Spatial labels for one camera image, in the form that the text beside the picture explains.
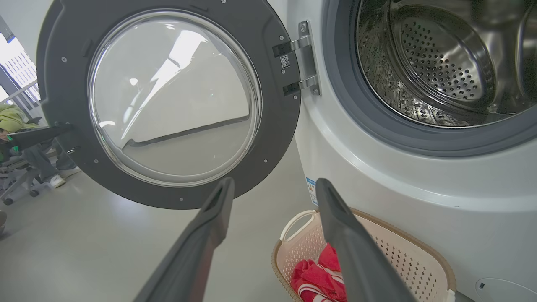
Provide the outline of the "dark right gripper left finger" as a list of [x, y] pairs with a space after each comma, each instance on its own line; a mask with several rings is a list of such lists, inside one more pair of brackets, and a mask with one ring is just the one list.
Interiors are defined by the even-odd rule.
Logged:
[[215, 249], [227, 235], [235, 182], [220, 180], [142, 287], [135, 302], [201, 302]]

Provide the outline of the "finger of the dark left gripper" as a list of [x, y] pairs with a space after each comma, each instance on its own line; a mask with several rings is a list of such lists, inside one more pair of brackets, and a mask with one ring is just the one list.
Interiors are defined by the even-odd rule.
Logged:
[[8, 147], [23, 151], [34, 145], [44, 143], [45, 141], [70, 132], [74, 130], [74, 128], [73, 124], [59, 124], [44, 128], [21, 130], [8, 135]]

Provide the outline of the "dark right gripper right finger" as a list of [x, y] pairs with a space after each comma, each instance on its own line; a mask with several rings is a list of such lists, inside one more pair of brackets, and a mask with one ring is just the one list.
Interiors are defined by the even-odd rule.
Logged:
[[316, 180], [316, 196], [324, 238], [338, 255], [347, 300], [414, 302], [414, 295], [330, 180]]

